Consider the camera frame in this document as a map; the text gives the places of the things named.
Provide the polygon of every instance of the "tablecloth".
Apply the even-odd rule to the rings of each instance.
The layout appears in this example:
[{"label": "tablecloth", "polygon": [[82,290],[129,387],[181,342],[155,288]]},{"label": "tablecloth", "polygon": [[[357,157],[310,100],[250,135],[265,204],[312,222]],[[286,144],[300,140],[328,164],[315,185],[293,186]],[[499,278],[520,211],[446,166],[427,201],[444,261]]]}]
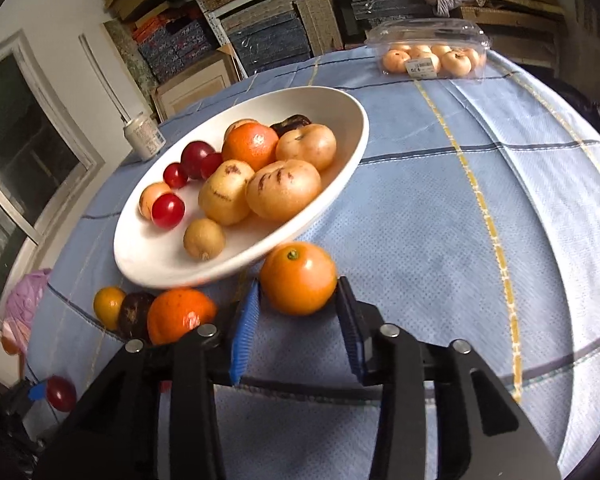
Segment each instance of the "tablecloth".
[{"label": "tablecloth", "polygon": [[[370,122],[351,181],[302,239],[326,248],[388,322],[435,344],[469,340],[567,475],[600,434],[600,136],[497,54],[481,84],[413,82],[381,75],[366,48],[257,74],[160,129],[168,147],[232,105],[302,85],[349,92]],[[93,295],[139,290],[117,269],[112,240],[151,163],[126,160],[64,247],[34,320],[30,377],[63,375],[80,395],[122,344],[96,320]],[[203,288],[220,305],[237,289],[237,276]],[[229,479],[367,478],[379,393],[350,373],[330,308],[305,319],[263,308],[243,383],[216,397]],[[165,479],[167,394],[161,410]],[[36,434],[62,417],[39,402],[27,427]]]}]

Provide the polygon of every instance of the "window frame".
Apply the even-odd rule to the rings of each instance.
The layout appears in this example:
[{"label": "window frame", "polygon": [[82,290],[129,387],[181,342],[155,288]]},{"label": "window frame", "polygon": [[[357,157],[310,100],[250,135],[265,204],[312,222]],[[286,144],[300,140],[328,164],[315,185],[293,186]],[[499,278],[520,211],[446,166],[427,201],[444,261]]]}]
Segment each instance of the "window frame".
[{"label": "window frame", "polygon": [[33,97],[62,140],[77,157],[78,164],[56,190],[33,225],[24,219],[0,190],[0,206],[17,227],[27,235],[4,284],[0,297],[0,315],[4,311],[6,298],[11,289],[24,274],[32,270],[31,267],[34,260],[37,259],[38,251],[54,235],[74,199],[104,166],[103,158],[87,140],[53,90],[33,55],[23,30],[18,30],[0,42],[0,62],[7,56],[14,57]]}]

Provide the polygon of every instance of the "cherry tomato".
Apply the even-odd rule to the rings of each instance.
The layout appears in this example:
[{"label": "cherry tomato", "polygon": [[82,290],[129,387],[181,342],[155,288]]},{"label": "cherry tomato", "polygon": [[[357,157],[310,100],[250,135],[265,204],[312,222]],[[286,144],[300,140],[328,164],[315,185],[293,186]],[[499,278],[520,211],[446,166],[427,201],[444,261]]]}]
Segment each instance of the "cherry tomato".
[{"label": "cherry tomato", "polygon": [[162,229],[173,229],[184,216],[184,202],[173,193],[159,196],[151,208],[151,220]]},{"label": "cherry tomato", "polygon": [[209,153],[200,163],[200,175],[202,178],[205,180],[208,179],[216,172],[222,162],[222,153]]},{"label": "cherry tomato", "polygon": [[215,153],[215,151],[203,140],[194,140],[184,147],[180,156],[180,163],[184,166],[184,171],[186,171],[191,180],[200,179],[200,164],[202,160],[209,153]]},{"label": "cherry tomato", "polygon": [[59,412],[70,412],[76,403],[75,387],[57,375],[46,380],[45,395],[49,404]]},{"label": "cherry tomato", "polygon": [[164,168],[162,179],[169,184],[171,189],[180,189],[181,187],[184,187],[189,177],[187,176],[187,172],[184,171],[182,164],[179,162],[172,162]]}]

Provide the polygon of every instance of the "mandarin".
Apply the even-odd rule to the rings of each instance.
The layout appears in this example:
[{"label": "mandarin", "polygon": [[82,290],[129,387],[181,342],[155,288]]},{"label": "mandarin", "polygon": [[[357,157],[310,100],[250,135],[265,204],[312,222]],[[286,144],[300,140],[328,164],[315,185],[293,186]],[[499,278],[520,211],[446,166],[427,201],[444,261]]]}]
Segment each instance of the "mandarin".
[{"label": "mandarin", "polygon": [[260,285],[271,306],[290,316],[320,310],[336,289],[336,264],[308,242],[290,242],[271,251],[260,269]]},{"label": "mandarin", "polygon": [[260,123],[245,123],[234,128],[222,145],[223,160],[241,160],[258,171],[276,161],[278,134]]},{"label": "mandarin", "polygon": [[183,335],[216,316],[216,304],[193,288],[173,288],[155,298],[146,317],[154,345],[175,343]]},{"label": "mandarin", "polygon": [[125,291],[118,286],[101,288],[94,296],[93,312],[107,330],[118,329],[118,316],[125,296]]}]

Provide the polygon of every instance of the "plastic clamshell container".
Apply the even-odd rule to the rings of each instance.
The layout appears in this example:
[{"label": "plastic clamshell container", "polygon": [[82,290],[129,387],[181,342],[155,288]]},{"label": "plastic clamshell container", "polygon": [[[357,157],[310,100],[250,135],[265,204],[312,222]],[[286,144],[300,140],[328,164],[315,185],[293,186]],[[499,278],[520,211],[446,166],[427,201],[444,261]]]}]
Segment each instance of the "plastic clamshell container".
[{"label": "plastic clamshell container", "polygon": [[383,73],[411,79],[481,80],[491,46],[475,23],[453,18],[384,22],[365,44]]}]

